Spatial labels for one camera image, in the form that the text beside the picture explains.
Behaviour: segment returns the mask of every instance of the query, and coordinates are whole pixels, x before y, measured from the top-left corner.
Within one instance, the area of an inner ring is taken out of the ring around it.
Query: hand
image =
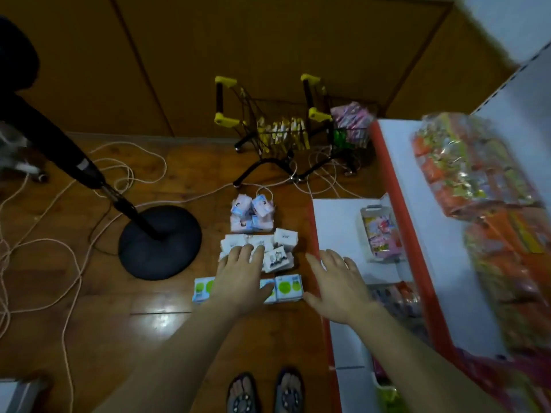
[[[231,249],[230,254],[218,263],[216,278],[208,301],[219,304],[223,310],[240,316],[262,305],[270,296],[273,284],[260,287],[260,271],[264,260],[264,246],[247,244]]]
[[[371,299],[358,267],[350,258],[341,258],[334,250],[321,250],[321,261],[306,254],[306,259],[316,276],[321,298],[305,292],[306,302],[321,316],[337,323],[351,325],[355,319],[366,314]]]

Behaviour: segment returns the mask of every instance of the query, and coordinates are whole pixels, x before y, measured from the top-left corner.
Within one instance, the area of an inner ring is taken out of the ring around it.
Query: white wall
[[[462,2],[514,62],[526,62],[551,41],[551,0]]]

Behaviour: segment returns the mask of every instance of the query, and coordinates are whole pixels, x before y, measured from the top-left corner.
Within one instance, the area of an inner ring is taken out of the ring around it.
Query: snack package
[[[544,209],[491,208],[465,230],[465,246],[506,346],[551,349],[551,227]]]
[[[369,125],[373,116],[356,101],[331,109],[336,130],[333,133],[338,147],[362,147],[368,145]]]
[[[496,203],[541,202],[489,122],[460,113],[424,121],[413,137],[413,151],[446,216],[469,218]]]
[[[402,255],[398,229],[388,215],[371,216],[364,212],[362,220],[371,252],[376,258],[396,258]]]
[[[414,283],[401,281],[396,284],[368,285],[368,288],[373,300],[382,304],[406,329],[431,346],[423,319],[421,298]]]
[[[548,356],[493,360],[458,350],[467,374],[512,413],[550,413],[551,382]]]

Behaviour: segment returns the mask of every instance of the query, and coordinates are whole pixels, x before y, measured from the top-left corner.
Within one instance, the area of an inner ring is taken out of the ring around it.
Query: toe
[[[291,380],[291,374],[287,373],[283,375],[283,378],[281,379],[281,388],[282,389],[288,388],[290,380]]]
[[[243,378],[243,391],[245,393],[252,393],[252,382],[251,379],[247,376]]]
[[[241,380],[236,381],[236,382],[235,382],[235,385],[236,385],[236,387],[235,387],[235,394],[236,394],[237,396],[242,395],[242,394],[243,394],[243,385],[241,384]]]

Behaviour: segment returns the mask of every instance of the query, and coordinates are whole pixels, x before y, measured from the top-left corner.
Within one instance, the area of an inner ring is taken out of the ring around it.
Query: wooden cabinet
[[[169,135],[109,0],[0,0],[41,68],[20,94],[63,130]]]
[[[235,136],[213,122],[216,75],[236,77],[252,96],[304,101],[300,75],[309,73],[335,95],[384,104],[449,8],[419,0],[115,1],[181,137]],[[240,117],[227,103],[225,114]]]
[[[398,91],[387,116],[420,119],[445,110],[472,113],[512,73],[498,49],[454,8]]]

